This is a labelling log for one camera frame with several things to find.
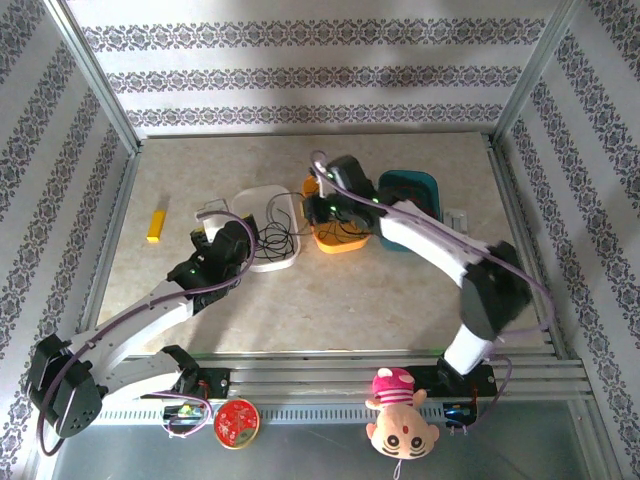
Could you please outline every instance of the white container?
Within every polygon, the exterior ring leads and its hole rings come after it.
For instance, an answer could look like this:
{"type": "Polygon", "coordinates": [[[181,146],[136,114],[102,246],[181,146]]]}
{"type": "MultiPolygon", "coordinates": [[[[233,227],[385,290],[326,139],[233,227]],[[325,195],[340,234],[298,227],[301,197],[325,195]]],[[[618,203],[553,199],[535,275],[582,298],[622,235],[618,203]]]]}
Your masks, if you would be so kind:
{"type": "MultiPolygon", "coordinates": [[[[267,205],[269,201],[279,194],[289,193],[289,190],[280,185],[266,185],[264,187],[249,188],[243,190],[231,200],[231,212],[240,217],[253,215],[258,226],[258,231],[262,231],[268,223],[267,205]]],[[[296,220],[296,211],[293,206],[292,195],[282,195],[277,197],[273,202],[272,214],[273,219],[287,225],[289,219],[283,215],[278,209],[286,212],[291,217],[291,233],[298,233],[298,222],[296,220]]],[[[293,235],[293,253],[282,260],[271,261],[266,258],[256,258],[251,265],[252,272],[271,272],[280,270],[293,265],[296,258],[300,254],[300,238],[293,235]]]]}

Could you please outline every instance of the stuffed toy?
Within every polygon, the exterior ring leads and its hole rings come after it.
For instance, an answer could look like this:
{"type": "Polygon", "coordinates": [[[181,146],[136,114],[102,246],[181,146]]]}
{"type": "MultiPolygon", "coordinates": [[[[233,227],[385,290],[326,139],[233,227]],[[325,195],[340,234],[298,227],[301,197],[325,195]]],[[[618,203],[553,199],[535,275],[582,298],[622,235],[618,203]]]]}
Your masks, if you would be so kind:
{"type": "Polygon", "coordinates": [[[425,390],[413,392],[415,380],[402,368],[381,368],[373,379],[372,400],[366,405],[380,414],[367,425],[367,436],[383,455],[412,460],[427,455],[440,437],[435,425],[428,425],[417,408],[427,398],[425,390]]]}

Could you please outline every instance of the white wall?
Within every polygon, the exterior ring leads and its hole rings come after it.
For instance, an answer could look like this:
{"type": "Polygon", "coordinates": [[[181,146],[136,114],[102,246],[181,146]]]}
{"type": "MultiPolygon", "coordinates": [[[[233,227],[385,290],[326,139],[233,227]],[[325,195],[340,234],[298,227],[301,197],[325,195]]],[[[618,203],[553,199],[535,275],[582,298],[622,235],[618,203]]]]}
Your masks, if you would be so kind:
{"type": "Polygon", "coordinates": [[[38,0],[0,0],[0,478],[33,446],[35,344],[77,328],[127,152],[38,0]]]}
{"type": "Polygon", "coordinates": [[[558,0],[69,0],[140,135],[489,131],[558,0]]]}
{"type": "Polygon", "coordinates": [[[584,2],[505,145],[625,478],[640,477],[639,49],[637,1],[584,2]]]}

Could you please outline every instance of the marble surface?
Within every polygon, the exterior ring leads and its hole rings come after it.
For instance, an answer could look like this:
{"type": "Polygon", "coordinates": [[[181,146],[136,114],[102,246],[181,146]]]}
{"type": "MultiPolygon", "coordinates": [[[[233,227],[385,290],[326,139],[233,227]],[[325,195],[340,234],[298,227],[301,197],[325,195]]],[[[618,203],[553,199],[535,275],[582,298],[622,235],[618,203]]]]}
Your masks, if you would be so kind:
{"type": "MultiPolygon", "coordinates": [[[[435,177],[442,208],[466,210],[474,238],[511,240],[493,172],[478,133],[262,136],[148,140],[100,312],[105,321],[153,289],[192,253],[194,212],[215,198],[279,184],[299,190],[309,153],[352,154],[376,180],[390,169],[435,177]],[[146,233],[159,202],[168,211],[158,244],[146,233]]],[[[459,290],[413,253],[386,251],[378,239],[327,255],[310,237],[285,270],[249,273],[222,301],[167,330],[139,353],[179,344],[191,353],[439,349],[457,332],[459,290]]],[[[532,308],[513,328],[534,325],[532,308]]],[[[512,340],[538,346],[541,335],[512,340]]]]}

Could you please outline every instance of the teal container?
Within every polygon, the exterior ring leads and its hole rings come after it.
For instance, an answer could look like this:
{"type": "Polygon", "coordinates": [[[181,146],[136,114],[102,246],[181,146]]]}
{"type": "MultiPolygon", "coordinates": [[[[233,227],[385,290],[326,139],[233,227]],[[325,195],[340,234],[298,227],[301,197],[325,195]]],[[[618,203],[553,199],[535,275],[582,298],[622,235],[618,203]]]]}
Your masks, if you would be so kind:
{"type": "MultiPolygon", "coordinates": [[[[400,191],[409,196],[408,199],[415,203],[420,210],[438,221],[442,221],[438,183],[428,173],[411,170],[389,170],[378,179],[378,189],[388,187],[400,189],[400,191]]],[[[391,242],[386,238],[380,238],[380,243],[386,250],[394,252],[410,251],[408,248],[391,242]]]]}

